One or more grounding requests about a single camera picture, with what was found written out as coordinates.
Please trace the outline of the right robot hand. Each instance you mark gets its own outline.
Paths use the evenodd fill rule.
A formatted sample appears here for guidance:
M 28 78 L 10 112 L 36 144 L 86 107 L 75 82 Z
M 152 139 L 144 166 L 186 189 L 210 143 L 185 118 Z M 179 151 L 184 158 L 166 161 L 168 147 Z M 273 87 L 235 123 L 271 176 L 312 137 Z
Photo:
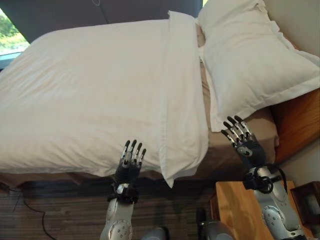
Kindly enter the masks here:
M 227 130 L 220 132 L 229 140 L 241 161 L 250 169 L 262 166 L 267 157 L 263 147 L 247 123 L 239 116 L 228 116 L 223 125 Z

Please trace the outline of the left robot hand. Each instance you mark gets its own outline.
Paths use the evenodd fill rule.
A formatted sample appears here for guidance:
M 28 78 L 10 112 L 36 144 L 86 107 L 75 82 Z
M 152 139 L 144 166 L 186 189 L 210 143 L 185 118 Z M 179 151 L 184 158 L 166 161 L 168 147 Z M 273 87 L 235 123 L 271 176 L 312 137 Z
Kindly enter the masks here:
M 128 140 L 120 156 L 119 164 L 114 174 L 116 185 L 129 184 L 133 185 L 139 177 L 142 164 L 147 150 L 143 148 L 141 142 L 137 140 Z

